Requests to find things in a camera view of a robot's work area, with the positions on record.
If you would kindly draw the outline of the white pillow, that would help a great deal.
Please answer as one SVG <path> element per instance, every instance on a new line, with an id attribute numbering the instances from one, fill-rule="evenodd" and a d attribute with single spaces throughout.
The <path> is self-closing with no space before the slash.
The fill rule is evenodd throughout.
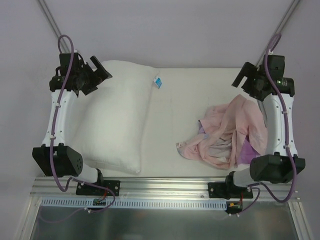
<path id="1" fill-rule="evenodd" d="M 138 174 L 159 69 L 121 60 L 103 61 L 102 66 L 112 77 L 94 92 L 79 97 L 80 120 L 72 148 L 92 168 Z"/>

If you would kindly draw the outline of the purple Elsa print pillowcase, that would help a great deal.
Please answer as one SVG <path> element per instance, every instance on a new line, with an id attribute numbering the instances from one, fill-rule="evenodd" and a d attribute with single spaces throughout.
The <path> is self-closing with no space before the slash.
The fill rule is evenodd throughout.
<path id="1" fill-rule="evenodd" d="M 230 103 L 209 107 L 198 123 L 197 135 L 176 145 L 186 159 L 228 170 L 266 152 L 268 131 L 263 114 L 241 94 Z"/>

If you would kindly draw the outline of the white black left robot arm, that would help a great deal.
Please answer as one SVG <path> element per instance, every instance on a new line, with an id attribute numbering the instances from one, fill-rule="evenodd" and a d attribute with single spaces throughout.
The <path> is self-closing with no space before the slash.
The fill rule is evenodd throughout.
<path id="1" fill-rule="evenodd" d="M 93 195 L 104 191 L 103 175 L 97 168 L 84 163 L 83 156 L 71 147 L 76 130 L 77 102 L 79 94 L 89 95 L 112 75 L 102 63 L 91 56 L 95 69 L 84 61 L 79 53 L 61 53 L 60 65 L 49 81 L 51 110 L 45 137 L 39 147 L 34 147 L 32 157 L 46 177 L 58 181 L 69 177 L 80 184 L 87 183 Z"/>

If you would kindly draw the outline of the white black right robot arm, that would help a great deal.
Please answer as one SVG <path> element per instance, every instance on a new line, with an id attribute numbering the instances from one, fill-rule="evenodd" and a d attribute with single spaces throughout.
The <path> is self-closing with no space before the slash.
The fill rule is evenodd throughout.
<path id="1" fill-rule="evenodd" d="M 232 171 L 225 178 L 224 192 L 234 198 L 251 186 L 264 183 L 293 183 L 305 169 L 306 160 L 298 156 L 292 125 L 295 84 L 284 77 L 285 57 L 266 54 L 260 66 L 246 62 L 232 86 L 242 89 L 262 103 L 266 117 L 267 145 L 265 155 L 254 158 L 249 168 Z"/>

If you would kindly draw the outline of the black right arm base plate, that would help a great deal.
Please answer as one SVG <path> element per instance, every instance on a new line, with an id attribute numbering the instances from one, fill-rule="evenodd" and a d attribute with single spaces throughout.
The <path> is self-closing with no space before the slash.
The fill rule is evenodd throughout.
<path id="1" fill-rule="evenodd" d="M 208 196 L 211 199 L 252 199 L 254 197 L 253 193 L 248 191 L 247 188 L 225 182 L 209 182 L 207 187 Z"/>

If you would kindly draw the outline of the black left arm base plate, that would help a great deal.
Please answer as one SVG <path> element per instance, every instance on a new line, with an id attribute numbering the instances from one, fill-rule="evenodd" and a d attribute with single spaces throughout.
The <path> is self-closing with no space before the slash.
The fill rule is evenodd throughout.
<path id="1" fill-rule="evenodd" d="M 90 184 L 77 184 L 75 194 L 77 196 L 95 196 L 102 197 L 113 196 L 113 194 L 118 197 L 120 194 L 119 180 L 102 180 L 100 182 L 90 183 Z"/>

